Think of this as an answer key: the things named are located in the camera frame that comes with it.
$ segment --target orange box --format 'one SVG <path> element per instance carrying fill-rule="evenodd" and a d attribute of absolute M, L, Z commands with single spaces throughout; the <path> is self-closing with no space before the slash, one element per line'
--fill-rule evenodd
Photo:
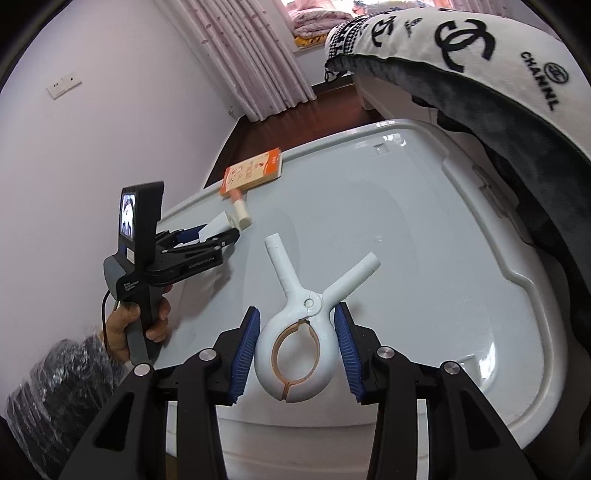
<path fill-rule="evenodd" d="M 281 160 L 281 150 L 274 148 L 228 167 L 223 176 L 220 195 L 228 197 L 230 190 L 239 189 L 244 192 L 275 180 L 281 175 Z"/>

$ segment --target wooden floor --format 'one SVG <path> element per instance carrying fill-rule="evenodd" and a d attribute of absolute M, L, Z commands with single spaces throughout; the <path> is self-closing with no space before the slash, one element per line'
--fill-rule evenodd
<path fill-rule="evenodd" d="M 379 122 L 376 110 L 365 111 L 354 85 L 318 94 L 317 100 L 301 103 L 262 122 L 240 121 L 213 167 L 206 186 L 223 178 L 227 167 L 272 148 L 297 147 L 349 128 Z"/>

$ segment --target black cable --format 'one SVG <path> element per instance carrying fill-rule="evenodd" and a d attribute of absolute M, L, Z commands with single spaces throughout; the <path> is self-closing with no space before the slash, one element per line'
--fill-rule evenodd
<path fill-rule="evenodd" d="M 109 355 L 109 339 L 107 338 L 107 322 L 105 320 L 105 305 L 107 304 L 107 299 L 109 298 L 109 290 L 107 290 L 107 293 L 105 293 L 105 298 L 103 298 L 103 307 L 101 308 L 100 312 L 102 313 L 103 316 L 103 342 L 105 343 L 105 350 L 107 352 L 107 355 Z"/>

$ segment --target white plastic lid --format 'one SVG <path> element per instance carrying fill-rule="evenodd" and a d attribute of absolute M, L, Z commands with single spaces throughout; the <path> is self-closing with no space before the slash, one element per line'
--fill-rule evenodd
<path fill-rule="evenodd" d="M 562 392 L 566 340 L 538 255 L 482 171 L 437 128 L 409 120 L 294 148 L 283 168 L 280 179 L 246 195 L 253 224 L 225 249 L 225 263 L 176 287 L 178 327 L 156 367 L 211 347 L 250 305 L 263 325 L 283 308 L 268 235 L 281 235 L 301 284 L 314 291 L 373 251 L 381 268 L 347 299 L 355 322 L 414 362 L 459 361 L 518 443 L 533 440 Z M 173 209 L 160 229 L 230 211 L 218 188 Z M 307 368 L 299 340 L 284 352 L 294 374 Z M 424 463 L 424 405 L 419 410 Z M 231 478 L 365 477 L 376 408 L 357 405 L 342 365 L 324 391 L 299 404 L 270 397 L 252 368 L 245 395 L 218 415 Z"/>

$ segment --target electrical outlet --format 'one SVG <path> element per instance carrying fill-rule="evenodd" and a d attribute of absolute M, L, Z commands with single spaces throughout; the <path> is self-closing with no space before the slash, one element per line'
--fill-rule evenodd
<path fill-rule="evenodd" d="M 49 87 L 47 87 L 47 91 L 51 98 L 54 100 L 59 96 L 62 96 L 68 90 L 72 90 L 75 86 L 80 85 L 82 80 L 76 75 L 76 72 L 72 72 L 68 75 L 63 76 L 57 82 L 52 83 Z"/>

